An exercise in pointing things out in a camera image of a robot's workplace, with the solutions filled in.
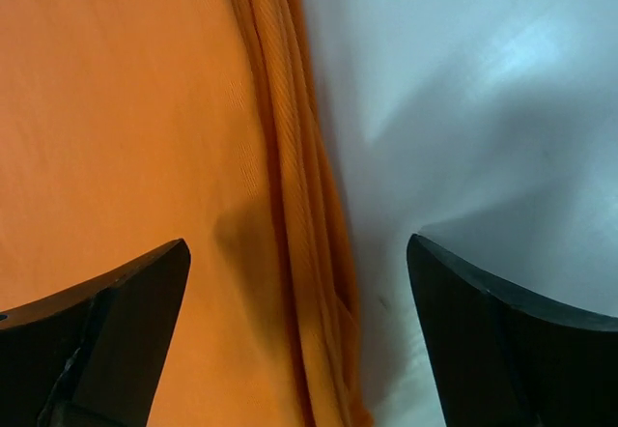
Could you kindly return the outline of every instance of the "white surface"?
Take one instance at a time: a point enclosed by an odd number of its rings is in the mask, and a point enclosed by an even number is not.
[[[618,0],[305,0],[378,426],[443,425],[407,282],[422,229],[618,315]]]

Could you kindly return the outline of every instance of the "orange fabric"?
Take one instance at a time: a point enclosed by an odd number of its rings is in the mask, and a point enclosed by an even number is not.
[[[0,309],[183,237],[150,425],[371,425],[300,0],[0,7]]]

